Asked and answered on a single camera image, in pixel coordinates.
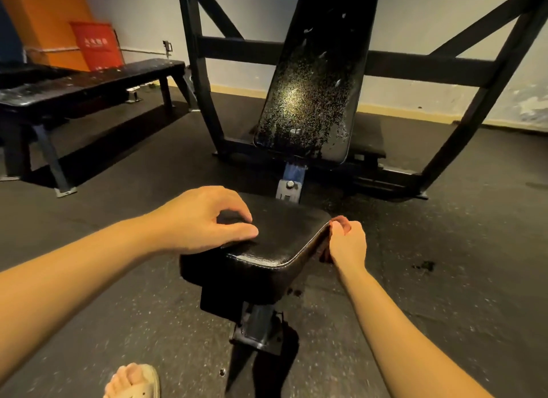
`gym equipment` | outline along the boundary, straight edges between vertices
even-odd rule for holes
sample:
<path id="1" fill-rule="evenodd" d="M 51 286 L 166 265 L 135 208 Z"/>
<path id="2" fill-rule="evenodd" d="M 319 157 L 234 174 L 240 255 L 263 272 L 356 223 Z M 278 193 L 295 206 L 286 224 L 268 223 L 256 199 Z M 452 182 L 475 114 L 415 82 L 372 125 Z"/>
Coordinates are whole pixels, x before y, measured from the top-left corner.
<path id="1" fill-rule="evenodd" d="M 76 192 L 61 168 L 45 122 L 78 112 L 79 106 L 103 97 L 108 106 L 128 99 L 127 89 L 160 80 L 166 110 L 172 110 L 167 77 L 171 76 L 187 102 L 192 102 L 184 80 L 185 64 L 166 59 L 150 59 L 95 72 L 78 72 L 41 65 L 0 67 L 0 138 L 4 141 L 7 174 L 0 181 L 24 179 L 31 172 L 29 144 L 24 131 L 30 126 L 49 164 L 57 187 L 57 197 Z M 93 107 L 92 112 L 106 106 Z"/>
<path id="2" fill-rule="evenodd" d="M 548 0 L 508 0 L 430 55 L 370 51 L 377 0 L 298 0 L 285 43 L 246 41 L 216 0 L 179 0 L 198 105 L 217 154 L 286 162 L 276 199 L 242 194 L 256 240 L 182 256 L 203 310 L 236 322 L 232 341 L 279 354 L 274 304 L 305 261 L 326 246 L 329 215 L 297 203 L 308 168 L 392 201 L 425 199 L 487 116 L 548 17 Z M 202 35 L 200 11 L 225 38 Z M 456 57 L 517 18 L 494 61 Z M 206 58 L 276 65 L 253 143 L 227 138 L 211 99 Z M 383 166 L 379 125 L 354 125 L 362 76 L 479 87 L 447 142 L 421 173 Z M 218 221 L 228 223 L 226 213 Z"/>

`blue wall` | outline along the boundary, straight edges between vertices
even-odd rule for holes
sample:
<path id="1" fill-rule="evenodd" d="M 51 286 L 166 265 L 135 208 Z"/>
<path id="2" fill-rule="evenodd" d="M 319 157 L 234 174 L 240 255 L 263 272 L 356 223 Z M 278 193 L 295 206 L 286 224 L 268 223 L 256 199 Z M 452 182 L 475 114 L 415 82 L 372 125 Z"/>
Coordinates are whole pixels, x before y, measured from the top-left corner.
<path id="1" fill-rule="evenodd" d="M 21 40 L 0 1 L 0 62 L 23 60 Z"/>

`black leather seat cushion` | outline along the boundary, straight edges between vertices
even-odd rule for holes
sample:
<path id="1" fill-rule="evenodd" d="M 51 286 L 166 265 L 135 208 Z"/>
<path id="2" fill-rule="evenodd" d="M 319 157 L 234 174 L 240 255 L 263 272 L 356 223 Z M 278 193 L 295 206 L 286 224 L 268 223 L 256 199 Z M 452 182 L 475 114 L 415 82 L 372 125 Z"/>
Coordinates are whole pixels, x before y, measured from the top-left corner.
<path id="1" fill-rule="evenodd" d="M 253 304 L 274 304 L 328 235 L 330 215 L 323 210 L 254 194 L 240 194 L 259 235 L 252 241 L 181 256 L 181 275 Z M 222 212 L 219 223 L 241 221 Z"/>

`hand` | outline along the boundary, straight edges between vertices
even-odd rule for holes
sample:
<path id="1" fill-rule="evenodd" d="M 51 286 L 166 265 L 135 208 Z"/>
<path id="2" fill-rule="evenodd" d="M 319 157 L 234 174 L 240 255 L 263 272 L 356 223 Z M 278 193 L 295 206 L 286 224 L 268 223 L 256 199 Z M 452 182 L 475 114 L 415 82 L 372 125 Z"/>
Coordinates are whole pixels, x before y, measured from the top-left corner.
<path id="1" fill-rule="evenodd" d="M 238 212 L 247 222 L 253 220 L 239 194 L 222 186 L 188 190 L 139 219 L 144 221 L 156 251 L 195 254 L 259 234 L 251 223 L 218 224 L 221 210 Z"/>
<path id="2" fill-rule="evenodd" d="M 345 274 L 364 270 L 367 242 L 362 224 L 358 221 L 350 222 L 351 229 L 344 233 L 338 221 L 331 222 L 331 238 L 329 251 L 339 272 Z"/>

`orange wall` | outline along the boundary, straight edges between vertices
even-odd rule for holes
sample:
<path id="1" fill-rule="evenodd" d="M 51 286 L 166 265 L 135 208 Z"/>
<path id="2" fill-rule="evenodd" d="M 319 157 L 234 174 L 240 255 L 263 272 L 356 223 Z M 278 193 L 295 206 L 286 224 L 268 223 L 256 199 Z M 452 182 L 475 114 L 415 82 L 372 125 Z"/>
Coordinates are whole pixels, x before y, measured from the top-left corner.
<path id="1" fill-rule="evenodd" d="M 69 21 L 93 21 L 86 0 L 3 0 L 27 48 L 56 49 L 76 46 Z M 29 51 L 36 63 L 87 71 L 80 51 L 43 53 Z"/>

